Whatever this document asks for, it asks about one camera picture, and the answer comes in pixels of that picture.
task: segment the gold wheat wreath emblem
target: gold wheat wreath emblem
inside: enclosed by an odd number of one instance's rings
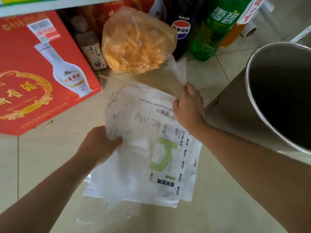
[[[0,74],[0,78],[5,77],[5,76],[15,76],[15,77],[20,77],[20,78],[29,78],[33,79],[37,83],[35,85],[41,86],[45,93],[39,100],[35,100],[35,102],[32,105],[29,105],[22,110],[14,110],[13,113],[11,114],[6,114],[3,116],[0,116],[0,119],[2,120],[15,120],[20,117],[25,117],[25,114],[31,113],[36,109],[39,109],[42,105],[47,105],[49,104],[49,101],[53,100],[53,96],[51,95],[52,93],[52,86],[51,84],[45,80],[44,78],[35,75],[35,74],[29,74],[29,73],[20,73],[15,70],[10,70],[5,73]]]

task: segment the pepsi logo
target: pepsi logo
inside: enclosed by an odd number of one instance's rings
[[[177,30],[177,39],[183,39],[190,32],[191,25],[184,20],[176,20],[173,22],[172,27]]]

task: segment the gray trash can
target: gray trash can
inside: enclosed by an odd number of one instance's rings
[[[209,124],[278,152],[311,154],[311,48],[272,43],[205,109]]]

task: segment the pepsi bottle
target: pepsi bottle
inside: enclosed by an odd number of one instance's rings
[[[179,60],[186,52],[189,36],[195,26],[195,11],[199,0],[171,0],[171,9],[166,23],[178,33],[177,46],[173,52],[175,60]]]

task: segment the orange soda bottle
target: orange soda bottle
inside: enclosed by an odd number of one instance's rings
[[[244,13],[241,15],[239,20],[236,22],[236,24],[232,27],[232,29],[229,31],[227,36],[223,39],[220,46],[230,46],[235,39],[239,36],[239,34],[243,31],[247,23],[253,18],[256,11],[261,7],[264,0],[252,0],[249,5],[247,6]]]

